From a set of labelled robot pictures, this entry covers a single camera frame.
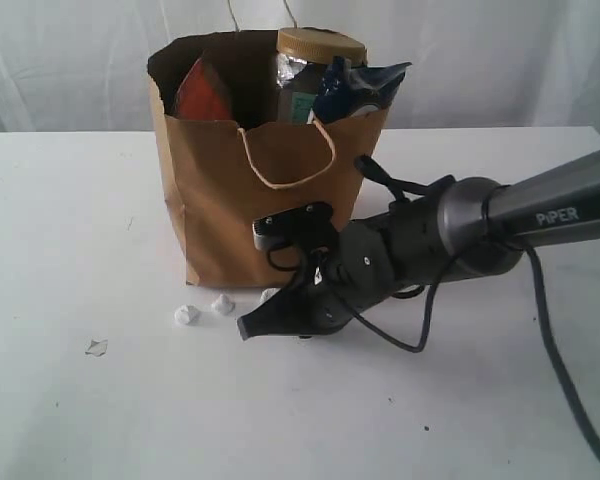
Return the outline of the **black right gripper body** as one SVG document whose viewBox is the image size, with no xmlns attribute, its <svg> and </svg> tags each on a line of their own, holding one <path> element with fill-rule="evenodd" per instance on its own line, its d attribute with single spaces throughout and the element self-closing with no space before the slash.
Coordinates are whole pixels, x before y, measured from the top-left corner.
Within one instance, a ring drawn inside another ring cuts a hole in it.
<svg viewBox="0 0 600 480">
<path fill-rule="evenodd" d="M 395 294 L 415 293 L 391 251 L 389 221 L 350 222 L 327 250 L 314 250 L 279 292 L 281 335 L 330 335 Z"/>
</svg>

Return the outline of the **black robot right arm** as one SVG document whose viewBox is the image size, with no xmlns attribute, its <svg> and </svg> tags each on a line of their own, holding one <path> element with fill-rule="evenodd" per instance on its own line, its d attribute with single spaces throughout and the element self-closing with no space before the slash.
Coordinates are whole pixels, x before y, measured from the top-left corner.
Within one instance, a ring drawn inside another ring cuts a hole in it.
<svg viewBox="0 0 600 480">
<path fill-rule="evenodd" d="M 526 245 L 600 239 L 600 150 L 514 185 L 449 175 L 419 185 L 365 155 L 355 166 L 393 194 L 384 213 L 337 228 L 321 201 L 254 222 L 258 250 L 292 247 L 299 262 L 284 287 L 238 319 L 244 339 L 330 335 L 392 296 L 506 273 Z"/>
</svg>

